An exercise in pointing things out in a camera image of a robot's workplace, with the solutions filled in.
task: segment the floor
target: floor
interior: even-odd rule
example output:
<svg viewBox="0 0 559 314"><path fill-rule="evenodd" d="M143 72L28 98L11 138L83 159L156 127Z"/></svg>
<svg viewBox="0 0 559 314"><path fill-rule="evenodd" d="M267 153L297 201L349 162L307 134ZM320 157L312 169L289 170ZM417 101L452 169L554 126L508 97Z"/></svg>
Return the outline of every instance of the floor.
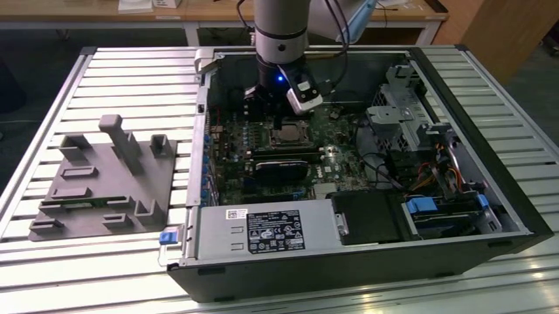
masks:
<svg viewBox="0 0 559 314"><path fill-rule="evenodd" d="M240 29L203 30L201 44L248 44L247 34ZM149 29L76 30L69 40L59 40L55 31L0 31L0 58L9 66L28 101L23 108L0 114L0 191L27 150L36 129L52 101L56 98L65 76L84 46L183 46L181 30ZM559 143L559 58L551 58L538 48L507 89L519 104Z"/></svg>

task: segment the metal bracket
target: metal bracket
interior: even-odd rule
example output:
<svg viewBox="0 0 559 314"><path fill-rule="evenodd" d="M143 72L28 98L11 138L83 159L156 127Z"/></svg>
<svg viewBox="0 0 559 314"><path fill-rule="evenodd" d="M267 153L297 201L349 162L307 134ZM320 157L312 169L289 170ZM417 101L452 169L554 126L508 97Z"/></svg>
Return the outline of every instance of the metal bracket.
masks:
<svg viewBox="0 0 559 314"><path fill-rule="evenodd" d="M196 74L204 74L211 71L216 67L213 61L213 48L197 49L193 55L193 70Z"/></svg>

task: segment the blue latch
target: blue latch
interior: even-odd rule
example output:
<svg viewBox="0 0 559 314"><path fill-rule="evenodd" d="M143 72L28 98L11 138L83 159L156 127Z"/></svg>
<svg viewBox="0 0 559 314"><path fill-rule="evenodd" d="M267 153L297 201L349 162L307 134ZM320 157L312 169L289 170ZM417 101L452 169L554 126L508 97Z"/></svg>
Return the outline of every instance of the blue latch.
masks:
<svg viewBox="0 0 559 314"><path fill-rule="evenodd" d="M161 232L159 235L159 244L169 245L179 243L179 231Z"/></svg>
<svg viewBox="0 0 559 314"><path fill-rule="evenodd" d="M439 210L432 198L412 198L405 202L405 206L411 214Z"/></svg>
<svg viewBox="0 0 559 314"><path fill-rule="evenodd" d="M480 204L480 206L481 206L481 208L483 209L485 209L485 208L488 208L488 206L489 206L489 201L487 201L487 198L485 198L485 195L483 195L483 194L477 194L477 202L479 202L479 204Z"/></svg>

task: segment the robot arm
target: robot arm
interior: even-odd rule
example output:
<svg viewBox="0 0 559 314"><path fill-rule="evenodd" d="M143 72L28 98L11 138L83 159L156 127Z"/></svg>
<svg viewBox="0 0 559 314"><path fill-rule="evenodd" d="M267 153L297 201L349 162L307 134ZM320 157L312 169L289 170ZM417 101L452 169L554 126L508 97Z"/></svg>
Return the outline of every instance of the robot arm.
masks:
<svg viewBox="0 0 559 314"><path fill-rule="evenodd" d="M319 106L333 88L329 81L315 82L307 67L307 32L353 43L365 29L375 3L376 0L255 0L256 89L283 94L295 114ZM348 28L340 23L344 19Z"/></svg>

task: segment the warning label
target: warning label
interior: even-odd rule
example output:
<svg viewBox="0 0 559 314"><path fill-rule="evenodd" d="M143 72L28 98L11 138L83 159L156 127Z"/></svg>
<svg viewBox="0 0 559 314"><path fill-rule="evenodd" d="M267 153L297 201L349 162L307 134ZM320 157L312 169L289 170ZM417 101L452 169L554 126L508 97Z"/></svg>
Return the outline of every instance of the warning label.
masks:
<svg viewBox="0 0 559 314"><path fill-rule="evenodd" d="M252 254L303 250L299 211L247 214L247 235Z"/></svg>

